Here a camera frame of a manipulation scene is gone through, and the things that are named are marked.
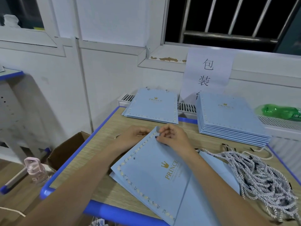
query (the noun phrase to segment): pink water bottle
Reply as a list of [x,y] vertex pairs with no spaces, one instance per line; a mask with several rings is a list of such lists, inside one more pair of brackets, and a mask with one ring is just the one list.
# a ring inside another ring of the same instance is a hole
[[38,186],[43,186],[49,179],[49,175],[40,160],[38,158],[27,157],[24,163],[33,182]]

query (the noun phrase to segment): cardboard box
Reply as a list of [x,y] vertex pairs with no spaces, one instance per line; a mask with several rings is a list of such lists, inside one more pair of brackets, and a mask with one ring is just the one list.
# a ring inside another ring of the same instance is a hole
[[49,167],[57,171],[89,136],[88,133],[79,132],[55,148],[47,158]]

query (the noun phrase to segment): handwritten sign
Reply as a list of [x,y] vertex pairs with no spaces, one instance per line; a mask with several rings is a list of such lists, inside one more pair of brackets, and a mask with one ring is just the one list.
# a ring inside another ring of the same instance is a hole
[[195,104],[201,91],[223,93],[236,53],[230,49],[190,48],[179,101]]

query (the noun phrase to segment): green plastic bottle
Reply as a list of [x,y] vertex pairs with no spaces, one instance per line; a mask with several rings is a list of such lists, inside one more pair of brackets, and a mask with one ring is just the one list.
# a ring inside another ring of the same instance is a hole
[[275,117],[290,121],[301,121],[301,108],[279,106],[274,104],[260,105],[255,109],[257,115]]

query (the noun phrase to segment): white string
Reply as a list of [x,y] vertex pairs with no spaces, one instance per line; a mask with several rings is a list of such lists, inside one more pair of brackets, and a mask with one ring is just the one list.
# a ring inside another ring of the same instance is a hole
[[5,208],[5,207],[0,207],[0,209],[5,209],[5,210],[8,210],[8,211],[13,211],[13,212],[16,212],[16,213],[19,213],[21,216],[25,217],[26,215],[24,213],[22,213],[21,211],[18,211],[18,210],[15,210],[15,209],[9,209],[9,208]]
[[260,150],[251,149],[254,152],[265,150],[271,154],[268,158],[261,158],[246,151],[238,153],[228,145],[223,145],[227,151],[218,154],[213,154],[203,148],[199,148],[198,151],[204,151],[229,163],[240,184],[241,195],[244,199],[247,196],[252,200],[261,200],[265,204],[266,212],[278,222],[283,222],[284,219],[295,219],[301,225],[297,206],[298,198],[294,195],[290,183],[280,171],[263,161],[273,157],[271,150],[267,147]]

